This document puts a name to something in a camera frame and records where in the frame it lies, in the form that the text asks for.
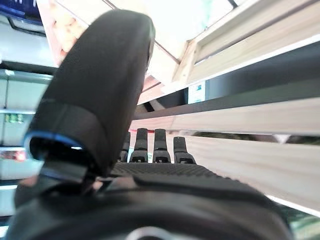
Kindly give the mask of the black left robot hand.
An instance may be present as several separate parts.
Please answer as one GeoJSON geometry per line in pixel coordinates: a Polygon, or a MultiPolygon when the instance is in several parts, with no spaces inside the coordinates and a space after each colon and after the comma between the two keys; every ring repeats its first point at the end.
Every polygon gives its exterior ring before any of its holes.
{"type": "Polygon", "coordinates": [[[25,133],[43,165],[15,191],[7,240],[292,240],[258,190],[185,161],[119,162],[152,57],[145,14],[111,10],[76,41],[25,133]]]}

